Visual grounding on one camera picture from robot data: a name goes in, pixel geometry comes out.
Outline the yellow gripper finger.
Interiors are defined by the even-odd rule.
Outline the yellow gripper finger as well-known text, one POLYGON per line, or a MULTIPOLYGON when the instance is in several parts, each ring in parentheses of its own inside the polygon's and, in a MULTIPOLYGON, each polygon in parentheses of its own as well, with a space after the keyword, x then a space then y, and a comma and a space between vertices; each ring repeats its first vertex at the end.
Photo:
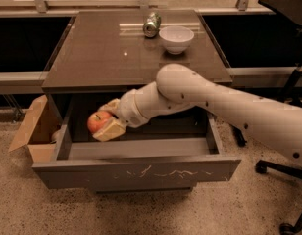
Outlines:
POLYGON ((106 142, 122 136, 126 132, 126 126, 121 124, 117 119, 109 119, 107 123, 92 137, 98 141, 106 142))
POLYGON ((106 111, 112 115, 117 115, 119 112, 119 99, 113 99, 99 108, 99 111, 106 111))

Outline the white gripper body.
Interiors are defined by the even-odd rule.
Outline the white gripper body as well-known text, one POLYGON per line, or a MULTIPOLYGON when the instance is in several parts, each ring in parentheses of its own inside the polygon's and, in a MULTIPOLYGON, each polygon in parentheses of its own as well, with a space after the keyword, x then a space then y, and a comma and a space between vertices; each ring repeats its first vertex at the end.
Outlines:
POLYGON ((137 107, 136 90, 130 90, 124 94, 118 104, 117 116, 128 127, 137 128, 148 122, 137 107))

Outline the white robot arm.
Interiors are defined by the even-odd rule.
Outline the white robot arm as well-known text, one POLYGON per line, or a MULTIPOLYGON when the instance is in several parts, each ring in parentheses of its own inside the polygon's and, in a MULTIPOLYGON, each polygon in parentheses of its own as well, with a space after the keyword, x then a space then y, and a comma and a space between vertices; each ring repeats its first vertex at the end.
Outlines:
POLYGON ((302 108, 211 82, 180 64, 159 69, 156 79, 100 107, 112 116, 92 131, 109 141, 157 116, 200 107, 302 165, 302 108))

